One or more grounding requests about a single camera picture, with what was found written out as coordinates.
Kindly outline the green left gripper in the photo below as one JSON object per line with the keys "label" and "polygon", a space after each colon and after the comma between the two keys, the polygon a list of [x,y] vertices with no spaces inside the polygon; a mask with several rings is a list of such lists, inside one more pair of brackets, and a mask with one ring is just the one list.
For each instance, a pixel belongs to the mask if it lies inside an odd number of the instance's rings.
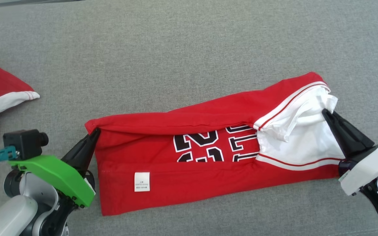
{"label": "green left gripper", "polygon": [[83,178],[95,152],[101,130],[95,129],[82,138],[61,160],[40,155],[27,160],[9,160],[11,166],[25,169],[68,197],[75,197],[78,206],[89,207],[95,197],[92,187]]}

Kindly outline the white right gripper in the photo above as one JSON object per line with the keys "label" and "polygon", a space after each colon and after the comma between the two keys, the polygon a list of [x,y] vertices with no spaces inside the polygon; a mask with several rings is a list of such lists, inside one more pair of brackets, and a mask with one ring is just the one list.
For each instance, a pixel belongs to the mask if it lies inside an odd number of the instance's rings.
{"label": "white right gripper", "polygon": [[[375,145],[374,141],[337,112],[323,109],[322,115],[346,158]],[[373,180],[376,181],[376,193],[378,194],[378,147],[351,170],[348,170],[341,177],[340,184],[345,194],[352,195],[360,187],[364,187]]]}

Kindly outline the red jersey with black numbers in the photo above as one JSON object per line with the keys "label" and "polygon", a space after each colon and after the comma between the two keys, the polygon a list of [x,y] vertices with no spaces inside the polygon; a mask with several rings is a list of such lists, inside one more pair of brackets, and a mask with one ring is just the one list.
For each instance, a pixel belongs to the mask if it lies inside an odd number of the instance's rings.
{"label": "red jersey with black numbers", "polygon": [[334,178],[344,155],[322,111],[338,98],[309,72],[169,112],[117,114],[95,157],[104,216]]}

